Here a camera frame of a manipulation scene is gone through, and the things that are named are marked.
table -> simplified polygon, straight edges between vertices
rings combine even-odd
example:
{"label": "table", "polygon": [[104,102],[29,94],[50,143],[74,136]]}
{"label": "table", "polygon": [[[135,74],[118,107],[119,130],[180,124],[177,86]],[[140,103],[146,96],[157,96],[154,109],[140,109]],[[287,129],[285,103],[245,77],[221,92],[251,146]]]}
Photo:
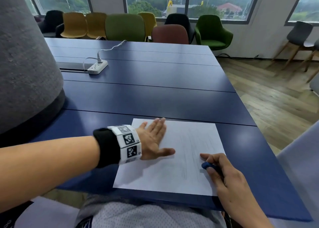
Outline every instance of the table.
{"label": "table", "polygon": [[[56,59],[94,57],[98,49],[118,44],[46,41]],[[128,42],[102,58],[109,66],[100,75],[62,73],[67,101],[55,121],[33,141],[91,135],[96,128],[130,124],[133,118],[164,116],[169,120],[213,122],[227,157],[245,175],[268,217],[312,220],[208,47]],[[124,197],[222,209],[217,197],[113,189],[117,168],[112,165],[92,170],[60,188],[96,194],[112,191]]]}

fingernail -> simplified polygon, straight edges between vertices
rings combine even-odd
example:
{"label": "fingernail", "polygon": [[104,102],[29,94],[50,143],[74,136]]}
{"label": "fingernail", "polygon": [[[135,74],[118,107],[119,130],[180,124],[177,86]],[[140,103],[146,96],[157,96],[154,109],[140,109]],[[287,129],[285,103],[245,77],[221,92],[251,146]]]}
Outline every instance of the fingernail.
{"label": "fingernail", "polygon": [[214,172],[216,172],[215,169],[213,169],[212,167],[208,167],[206,171],[208,174],[213,174]]}

yellow chair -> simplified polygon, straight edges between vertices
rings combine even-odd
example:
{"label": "yellow chair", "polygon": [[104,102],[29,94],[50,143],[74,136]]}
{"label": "yellow chair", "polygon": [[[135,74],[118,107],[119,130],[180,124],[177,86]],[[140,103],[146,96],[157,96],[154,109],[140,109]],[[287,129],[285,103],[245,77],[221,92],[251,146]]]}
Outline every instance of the yellow chair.
{"label": "yellow chair", "polygon": [[138,13],[144,20],[146,38],[152,35],[153,28],[157,26],[156,18],[153,13]]}
{"label": "yellow chair", "polygon": [[87,34],[87,24],[83,13],[63,13],[65,38],[80,38]]}
{"label": "yellow chair", "polygon": [[89,13],[86,15],[87,35],[90,38],[105,37],[105,13]]}

power strip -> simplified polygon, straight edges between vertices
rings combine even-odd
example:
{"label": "power strip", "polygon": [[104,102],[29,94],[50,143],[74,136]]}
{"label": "power strip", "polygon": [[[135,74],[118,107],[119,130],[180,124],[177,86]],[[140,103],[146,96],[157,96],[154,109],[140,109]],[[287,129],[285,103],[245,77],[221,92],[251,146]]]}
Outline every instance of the power strip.
{"label": "power strip", "polygon": [[102,63],[96,62],[90,68],[87,69],[89,74],[99,74],[108,65],[106,60],[102,60]]}

person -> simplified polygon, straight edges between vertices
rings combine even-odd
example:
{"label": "person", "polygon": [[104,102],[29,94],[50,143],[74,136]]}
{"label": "person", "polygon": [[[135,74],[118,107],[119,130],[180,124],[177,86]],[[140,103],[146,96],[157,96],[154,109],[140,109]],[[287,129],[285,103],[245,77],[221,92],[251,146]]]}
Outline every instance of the person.
{"label": "person", "polygon": [[[136,129],[142,146],[141,160],[173,155],[173,148],[159,148],[166,132],[165,118]],[[0,149],[0,213],[39,196],[63,182],[94,168],[119,163],[116,136],[98,129],[94,136],[70,137]],[[220,166],[224,179],[207,172],[216,186],[225,211],[243,228],[271,228],[244,175],[220,154],[200,157]],[[121,197],[89,195],[75,227],[226,227],[219,211],[171,206]]]}

